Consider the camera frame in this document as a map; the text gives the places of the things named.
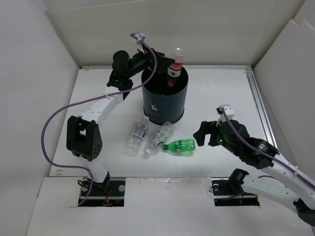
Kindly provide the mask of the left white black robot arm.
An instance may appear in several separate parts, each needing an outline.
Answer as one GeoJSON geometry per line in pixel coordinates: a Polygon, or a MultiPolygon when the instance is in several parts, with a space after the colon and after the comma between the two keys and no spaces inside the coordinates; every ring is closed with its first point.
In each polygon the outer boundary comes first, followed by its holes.
{"type": "Polygon", "coordinates": [[[156,51],[139,51],[130,57],[126,51],[120,50],[113,55],[112,72],[102,98],[80,116],[71,116],[67,121],[66,148],[93,175],[82,183],[83,187],[91,187],[99,195],[110,189],[110,175],[99,156],[102,150],[99,125],[128,96],[133,86],[131,78],[145,69],[161,74],[173,63],[174,59],[156,51]]]}

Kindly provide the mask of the green plastic bottle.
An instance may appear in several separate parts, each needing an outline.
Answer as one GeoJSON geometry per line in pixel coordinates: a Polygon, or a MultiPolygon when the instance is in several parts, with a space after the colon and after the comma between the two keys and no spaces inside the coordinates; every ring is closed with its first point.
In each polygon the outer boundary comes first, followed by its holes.
{"type": "Polygon", "coordinates": [[[195,151],[195,141],[193,139],[177,140],[169,144],[164,144],[162,150],[173,155],[192,155],[195,151]]]}

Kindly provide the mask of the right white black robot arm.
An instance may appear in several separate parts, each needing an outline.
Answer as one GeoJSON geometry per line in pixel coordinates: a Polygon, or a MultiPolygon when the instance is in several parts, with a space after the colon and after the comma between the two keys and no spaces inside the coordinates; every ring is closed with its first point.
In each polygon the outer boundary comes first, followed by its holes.
{"type": "Polygon", "coordinates": [[[279,181],[275,187],[260,178],[251,177],[242,169],[235,169],[229,177],[230,192],[258,194],[290,209],[305,223],[315,224],[315,181],[290,164],[273,145],[263,139],[251,137],[246,127],[236,120],[203,121],[193,134],[198,146],[203,146],[206,135],[208,145],[222,146],[245,164],[279,181]]]}

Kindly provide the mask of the clear bottle red label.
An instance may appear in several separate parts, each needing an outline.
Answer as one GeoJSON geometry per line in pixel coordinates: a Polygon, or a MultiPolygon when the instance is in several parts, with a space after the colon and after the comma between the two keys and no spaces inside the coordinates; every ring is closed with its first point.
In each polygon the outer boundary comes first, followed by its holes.
{"type": "Polygon", "coordinates": [[[175,86],[175,83],[181,75],[184,63],[184,49],[180,47],[175,48],[172,58],[175,60],[175,62],[169,66],[167,70],[167,86],[169,88],[173,88],[175,86]]]}

